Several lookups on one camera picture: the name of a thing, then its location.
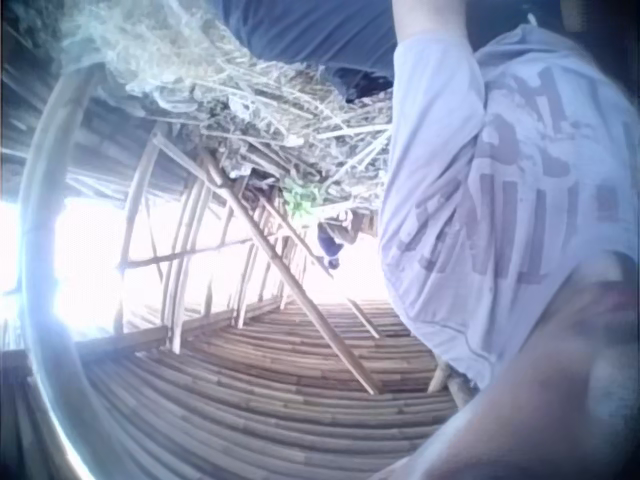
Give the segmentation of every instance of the bamboo slat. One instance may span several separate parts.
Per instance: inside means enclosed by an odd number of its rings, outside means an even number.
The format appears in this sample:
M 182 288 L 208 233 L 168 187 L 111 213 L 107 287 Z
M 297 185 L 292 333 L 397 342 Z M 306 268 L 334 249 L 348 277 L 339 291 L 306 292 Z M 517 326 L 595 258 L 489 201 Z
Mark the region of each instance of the bamboo slat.
M 295 228 L 293 228 L 293 226 L 289 223 L 289 221 L 284 217 L 284 215 L 282 215 L 273 205 L 271 205 L 269 203 L 269 201 L 267 199 L 265 199 L 264 197 L 260 197 L 260 201 L 265 205 L 265 207 L 267 208 L 267 210 L 269 210 L 269 212 L 271 213 L 271 215 L 273 215 L 275 218 L 278 219 L 278 221 L 282 224 L 282 226 L 287 230 L 287 232 L 291 235 L 291 237 L 294 239 L 294 241 L 298 244 L 298 246 L 304 250 L 304 252 L 307 254 L 308 258 L 311 260 L 311 262 L 313 262 L 316 266 L 318 266 L 318 268 L 320 268 L 320 270 L 322 270 L 324 272 L 324 274 L 331 280 L 332 285 L 334 285 L 336 293 L 340 294 L 341 296 L 344 297 L 345 301 L 347 302 L 347 304 L 349 305 L 349 307 L 351 307 L 351 309 L 355 312 L 355 314 L 358 316 L 358 319 L 367 327 L 367 329 L 371 332 L 371 335 L 373 335 L 376 338 L 380 337 L 380 332 L 378 332 L 376 326 L 371 323 L 371 320 L 369 320 L 369 318 L 367 317 L 366 313 L 364 312 L 364 310 L 362 310 L 362 308 L 360 308 L 360 306 L 351 298 L 349 298 L 344 290 L 342 288 L 340 288 L 336 283 L 335 283 L 335 277 L 333 276 L 333 274 L 329 271 L 329 269 L 322 263 L 320 262 L 317 257 L 313 254 L 313 250 L 311 250 L 311 247 L 309 247 L 309 244 L 307 242 L 305 242 L 305 240 L 300 236 L 300 234 L 298 234 L 298 232 L 296 232 Z

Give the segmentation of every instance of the person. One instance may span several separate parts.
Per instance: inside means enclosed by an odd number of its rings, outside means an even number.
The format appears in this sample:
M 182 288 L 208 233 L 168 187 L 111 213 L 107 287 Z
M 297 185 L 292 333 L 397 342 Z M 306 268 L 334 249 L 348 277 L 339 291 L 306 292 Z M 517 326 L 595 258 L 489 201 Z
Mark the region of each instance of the person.
M 326 266 L 329 270 L 340 268 L 340 252 L 345 245 L 356 243 L 364 218 L 360 212 L 348 211 L 344 222 L 331 220 L 318 222 L 318 245 L 327 258 Z
M 638 113 L 557 34 L 474 54 L 464 0 L 393 11 L 381 264 L 481 391 L 392 478 L 616 478 L 640 423 Z

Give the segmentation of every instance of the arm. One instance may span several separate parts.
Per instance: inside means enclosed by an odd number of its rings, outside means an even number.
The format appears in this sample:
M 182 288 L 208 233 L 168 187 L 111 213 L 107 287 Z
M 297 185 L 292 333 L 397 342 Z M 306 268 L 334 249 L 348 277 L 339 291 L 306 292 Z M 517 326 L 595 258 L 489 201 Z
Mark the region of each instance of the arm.
M 468 176 L 470 147 L 484 122 L 485 91 L 466 38 L 465 5 L 465 0 L 393 2 L 399 45 L 380 214 L 383 264 L 397 267 L 398 251 L 405 246 L 414 251 L 422 242 L 427 216 L 438 221 L 429 203 L 441 210 L 442 221 L 453 213 L 459 195 L 447 190 Z
M 467 38 L 466 0 L 393 0 L 398 43 L 422 33 Z

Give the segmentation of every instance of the dried grass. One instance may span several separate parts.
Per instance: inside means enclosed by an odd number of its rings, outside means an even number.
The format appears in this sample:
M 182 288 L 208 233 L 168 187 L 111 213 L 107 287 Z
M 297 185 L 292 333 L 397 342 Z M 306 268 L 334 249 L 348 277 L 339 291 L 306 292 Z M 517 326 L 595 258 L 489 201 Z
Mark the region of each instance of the dried grass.
M 389 92 L 348 105 L 317 70 L 256 60 L 204 0 L 72 0 L 62 30 L 63 47 L 97 51 L 232 175 L 259 168 L 285 188 L 319 189 L 324 205 L 377 208 Z

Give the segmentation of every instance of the green leaves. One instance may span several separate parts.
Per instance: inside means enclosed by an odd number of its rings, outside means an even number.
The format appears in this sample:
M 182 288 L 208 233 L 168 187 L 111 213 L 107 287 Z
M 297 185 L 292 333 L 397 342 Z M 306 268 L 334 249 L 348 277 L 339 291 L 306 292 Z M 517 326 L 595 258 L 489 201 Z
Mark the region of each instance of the green leaves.
M 291 220 L 296 223 L 311 222 L 314 217 L 313 209 L 323 203 L 323 194 L 319 184 L 309 184 L 302 187 L 292 181 L 287 181 L 282 188 L 282 194 Z

